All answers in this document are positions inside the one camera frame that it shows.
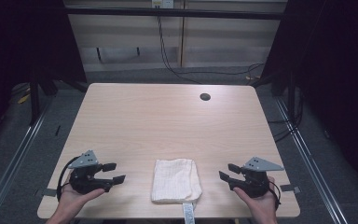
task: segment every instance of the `gray gripper mount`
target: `gray gripper mount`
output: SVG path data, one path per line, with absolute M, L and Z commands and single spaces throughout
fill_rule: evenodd
M 257 172 L 284 170 L 283 166 L 272 163 L 270 161 L 263 160 L 258 157 L 251 158 L 243 165 L 243 168 L 247 170 L 257 171 Z
M 81 156 L 79 156 L 79 158 L 77 158 L 71 164 L 69 164 L 68 169 L 81 168 L 81 167 L 97 165 L 97 164 L 98 164 L 98 160 L 94 154 L 94 151 L 88 150 L 87 152 L 82 153 Z

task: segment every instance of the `wooden table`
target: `wooden table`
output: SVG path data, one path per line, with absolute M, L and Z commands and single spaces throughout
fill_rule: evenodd
M 202 93 L 211 96 L 200 99 Z M 97 178 L 126 175 L 123 184 L 86 204 L 78 217 L 182 218 L 181 204 L 150 200 L 156 160 L 194 160 L 202 195 L 195 217 L 249 217 L 247 205 L 230 191 L 218 171 L 235 175 L 228 163 L 245 164 L 253 156 L 282 164 L 255 89 L 246 86 L 176 84 L 92 84 L 77 114 L 48 184 L 57 187 L 62 167 L 93 149 L 100 163 L 115 171 Z M 268 172 L 276 184 L 290 184 L 285 171 Z M 49 218 L 57 199 L 45 196 L 38 215 Z M 278 217 L 296 217 L 292 191 L 282 192 Z

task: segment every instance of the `white towel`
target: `white towel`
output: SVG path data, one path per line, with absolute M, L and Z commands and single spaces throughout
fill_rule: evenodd
M 202 194 L 196 163 L 192 160 L 156 161 L 152 202 L 194 203 Z

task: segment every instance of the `aluminum rail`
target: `aluminum rail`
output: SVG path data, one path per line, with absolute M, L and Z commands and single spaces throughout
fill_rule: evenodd
M 11 184 L 14 181 L 14 178 L 16 177 L 17 172 L 20 170 L 22 162 L 24 161 L 25 156 L 27 155 L 27 152 L 31 147 L 31 144 L 33 143 L 36 134 L 39 132 L 39 129 L 42 126 L 46 112 L 48 111 L 52 100 L 53 97 L 48 98 L 48 101 L 39 118 L 35 121 L 33 126 L 30 126 L 28 128 L 28 131 L 22 139 L 20 146 L 18 147 L 15 155 L 13 156 L 13 159 L 11 160 L 10 164 L 5 170 L 5 173 L 0 179 L 0 206 L 2 205 L 2 202 L 7 196 L 7 193 L 11 187 Z
M 281 97 L 277 97 L 276 102 L 282 114 L 283 119 L 289 120 L 289 116 L 287 114 L 287 108 L 283 99 Z M 334 223 L 348 224 L 348 221 L 345 218 L 336 197 L 334 196 L 333 192 L 325 182 L 324 177 L 321 171 L 319 170 L 319 167 L 316 164 L 315 160 L 313 159 L 312 154 L 310 153 L 310 150 L 307 144 L 305 143 L 304 138 L 302 137 L 300 131 L 291 122 L 286 122 L 286 125 L 289 131 L 292 131 L 291 135 L 296 143 L 298 152 L 300 153 L 301 158 L 305 162 L 310 172 L 310 176 L 312 177 L 313 183 L 315 184 L 316 188 L 319 190 L 319 193 L 321 194 L 324 204 L 328 212 L 330 213 Z
M 300 20 L 307 15 L 287 14 L 283 12 L 225 11 L 178 8 L 148 7 L 0 7 L 1 13 L 53 13 L 72 15 L 118 15 L 118 16 L 160 16 L 191 18 L 222 18 L 280 21 L 283 19 Z

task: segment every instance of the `hand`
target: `hand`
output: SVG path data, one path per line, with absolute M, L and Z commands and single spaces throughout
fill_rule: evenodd
M 71 174 L 68 175 L 65 183 L 69 182 L 70 175 Z M 69 223 L 69 221 L 80 212 L 84 204 L 98 198 L 102 194 L 104 194 L 104 189 L 95 189 L 88 194 L 80 194 L 72 189 L 70 184 L 65 184 L 62 188 L 62 196 L 57 209 L 47 223 Z
M 268 180 L 272 183 L 275 182 L 275 179 L 271 176 L 268 177 Z M 269 188 L 274 190 L 274 186 L 271 183 L 269 184 Z M 275 197 L 271 192 L 268 191 L 265 195 L 258 198 L 250 198 L 245 191 L 240 188 L 234 188 L 234 191 L 248 204 L 252 216 L 258 224 L 278 223 L 275 213 Z

